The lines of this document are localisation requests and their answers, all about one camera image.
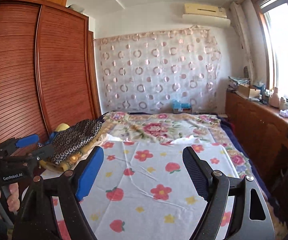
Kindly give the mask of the navy circle patterned garment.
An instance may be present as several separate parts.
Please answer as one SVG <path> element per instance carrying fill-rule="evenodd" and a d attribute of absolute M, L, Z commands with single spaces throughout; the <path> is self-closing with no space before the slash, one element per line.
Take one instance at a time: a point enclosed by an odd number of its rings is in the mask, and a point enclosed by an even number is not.
<path fill-rule="evenodd" d="M 64 129 L 54 131 L 45 142 L 45 145 L 51 144 L 54 147 L 54 153 L 42 162 L 43 166 L 58 172 L 73 168 L 98 141 L 103 124 L 103 118 L 85 119 L 73 126 L 61 124 Z"/>

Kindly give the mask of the yellow plush toy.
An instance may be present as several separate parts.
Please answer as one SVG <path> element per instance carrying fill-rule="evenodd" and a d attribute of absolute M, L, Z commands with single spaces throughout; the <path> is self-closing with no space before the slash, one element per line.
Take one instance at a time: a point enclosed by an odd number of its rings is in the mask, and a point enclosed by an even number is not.
<path fill-rule="evenodd" d="M 68 124 L 65 124 L 65 123 L 58 125 L 57 128 L 54 130 L 54 132 L 52 132 L 51 135 L 49 136 L 49 139 L 44 143 L 38 143 L 37 147 L 40 148 L 40 147 L 51 144 L 59 132 L 65 131 L 68 128 L 69 128 Z M 40 161 L 40 166 L 46 170 L 49 170 L 49 171 L 52 171 L 55 173 L 62 173 L 63 172 L 61 168 L 58 168 L 56 165 L 49 163 L 45 160 Z"/>

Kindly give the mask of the wooden wardrobe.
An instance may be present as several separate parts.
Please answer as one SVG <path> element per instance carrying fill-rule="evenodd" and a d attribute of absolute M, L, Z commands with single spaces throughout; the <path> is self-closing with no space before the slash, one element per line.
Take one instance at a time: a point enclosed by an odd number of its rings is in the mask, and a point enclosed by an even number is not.
<path fill-rule="evenodd" d="M 67 0 L 0 0 L 0 143 L 100 116 L 93 33 Z"/>

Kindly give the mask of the long wooden sideboard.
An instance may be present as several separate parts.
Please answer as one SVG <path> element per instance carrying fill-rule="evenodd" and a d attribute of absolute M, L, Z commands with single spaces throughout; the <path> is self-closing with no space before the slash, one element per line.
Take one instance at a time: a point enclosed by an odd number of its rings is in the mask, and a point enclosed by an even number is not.
<path fill-rule="evenodd" d="M 276 216 L 288 224 L 288 118 L 233 92 L 226 93 L 225 110 Z"/>

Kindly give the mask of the white strawberry print sheet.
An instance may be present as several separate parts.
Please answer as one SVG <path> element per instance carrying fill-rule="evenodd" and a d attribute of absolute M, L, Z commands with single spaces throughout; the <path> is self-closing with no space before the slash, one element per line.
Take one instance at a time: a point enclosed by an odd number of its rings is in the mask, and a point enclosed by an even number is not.
<path fill-rule="evenodd" d="M 206 201 L 183 162 L 190 146 L 214 170 L 236 178 L 225 148 L 192 136 L 169 142 L 122 141 L 108 136 L 104 161 L 80 203 L 98 239 L 189 239 Z"/>

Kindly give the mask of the pale pink bottle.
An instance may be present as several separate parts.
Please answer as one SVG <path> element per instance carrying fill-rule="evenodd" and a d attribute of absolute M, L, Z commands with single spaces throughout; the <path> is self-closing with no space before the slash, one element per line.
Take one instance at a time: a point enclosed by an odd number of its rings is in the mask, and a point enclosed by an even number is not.
<path fill-rule="evenodd" d="M 280 97 L 278 94 L 278 87 L 273 87 L 269 95 L 269 105 L 274 108 L 279 108 L 280 106 Z"/>

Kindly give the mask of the floral bed blanket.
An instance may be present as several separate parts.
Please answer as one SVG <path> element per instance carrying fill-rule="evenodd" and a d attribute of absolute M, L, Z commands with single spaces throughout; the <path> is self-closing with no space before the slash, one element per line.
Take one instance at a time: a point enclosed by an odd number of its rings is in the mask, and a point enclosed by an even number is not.
<path fill-rule="evenodd" d="M 143 114 L 108 112 L 103 115 L 103 134 L 124 140 L 150 141 L 170 144 L 180 138 L 192 137 L 195 142 L 214 142 L 226 149 L 238 175 L 255 176 L 259 183 L 270 215 L 276 219 L 278 209 L 249 156 L 233 134 L 233 128 L 223 118 L 212 114 Z"/>

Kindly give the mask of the cardboard box on sideboard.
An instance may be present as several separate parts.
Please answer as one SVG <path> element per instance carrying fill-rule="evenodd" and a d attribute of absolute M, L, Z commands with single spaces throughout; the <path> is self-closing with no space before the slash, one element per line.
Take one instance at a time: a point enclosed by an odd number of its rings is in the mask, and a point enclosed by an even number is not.
<path fill-rule="evenodd" d="M 252 99 L 252 98 L 258 98 L 261 90 L 252 88 L 249 84 L 246 84 L 246 85 L 239 84 L 236 92 L 241 97 Z"/>

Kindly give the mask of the sheer circle patterned curtain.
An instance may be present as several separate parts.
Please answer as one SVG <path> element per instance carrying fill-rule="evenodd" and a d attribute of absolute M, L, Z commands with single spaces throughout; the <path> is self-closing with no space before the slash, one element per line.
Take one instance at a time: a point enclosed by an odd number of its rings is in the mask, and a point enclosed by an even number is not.
<path fill-rule="evenodd" d="M 217 108 L 221 51 L 209 29 L 98 38 L 95 55 L 105 112 L 167 113 L 175 103 L 194 113 Z"/>

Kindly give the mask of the white air conditioner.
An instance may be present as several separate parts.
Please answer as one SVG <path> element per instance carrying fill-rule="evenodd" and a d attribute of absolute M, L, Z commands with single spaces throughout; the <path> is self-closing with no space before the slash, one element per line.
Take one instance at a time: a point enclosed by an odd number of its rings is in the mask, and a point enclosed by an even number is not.
<path fill-rule="evenodd" d="M 225 8 L 198 3 L 185 3 L 182 18 L 192 24 L 218 28 L 228 28 L 231 24 Z"/>

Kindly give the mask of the window with wooden frame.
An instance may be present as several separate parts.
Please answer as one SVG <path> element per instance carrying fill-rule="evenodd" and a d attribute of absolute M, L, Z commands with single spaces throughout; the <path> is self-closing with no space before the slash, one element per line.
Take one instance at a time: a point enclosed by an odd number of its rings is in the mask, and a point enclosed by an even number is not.
<path fill-rule="evenodd" d="M 288 0 L 251 0 L 264 36 L 268 88 L 288 97 Z"/>

